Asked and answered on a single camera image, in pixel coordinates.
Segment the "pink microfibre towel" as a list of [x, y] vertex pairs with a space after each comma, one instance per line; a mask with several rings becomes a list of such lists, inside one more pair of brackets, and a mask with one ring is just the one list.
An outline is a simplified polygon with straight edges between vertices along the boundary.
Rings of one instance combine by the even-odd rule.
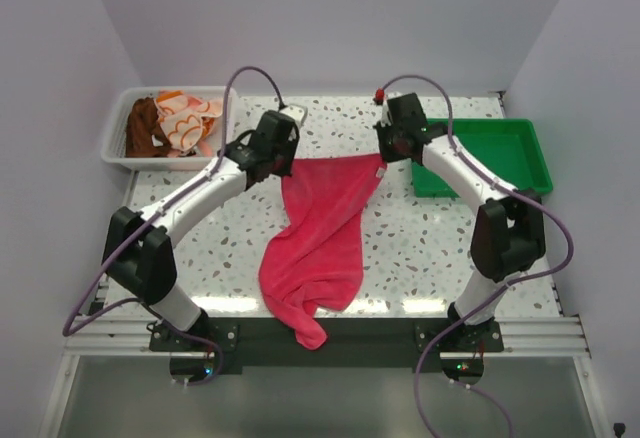
[[297, 159], [282, 180], [289, 225], [268, 243], [259, 285], [268, 310], [308, 350], [327, 340], [316, 311], [343, 311], [360, 290], [362, 213], [386, 169], [378, 154]]

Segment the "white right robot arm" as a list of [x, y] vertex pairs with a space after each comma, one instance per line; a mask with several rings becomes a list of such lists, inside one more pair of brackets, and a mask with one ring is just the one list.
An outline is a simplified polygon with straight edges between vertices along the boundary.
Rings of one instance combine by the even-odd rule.
[[475, 213], [470, 255], [472, 275], [447, 311], [444, 343], [468, 350], [494, 321], [499, 301], [479, 306], [517, 278], [546, 252], [540, 196], [524, 190], [522, 200], [511, 194], [514, 185], [492, 175], [453, 134], [452, 126], [430, 123], [415, 93], [389, 98], [382, 89], [374, 95], [382, 118], [374, 125], [381, 157], [386, 163], [405, 159], [445, 181]]

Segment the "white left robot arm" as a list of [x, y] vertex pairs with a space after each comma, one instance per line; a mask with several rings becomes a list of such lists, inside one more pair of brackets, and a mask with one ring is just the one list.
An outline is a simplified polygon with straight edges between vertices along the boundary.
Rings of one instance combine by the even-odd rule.
[[206, 312], [178, 284], [175, 246], [226, 201], [271, 175], [289, 176], [307, 115], [301, 105], [264, 112], [256, 128], [225, 145], [180, 188], [140, 211], [122, 207], [112, 215], [107, 276], [173, 327], [185, 350], [201, 348], [213, 334]]

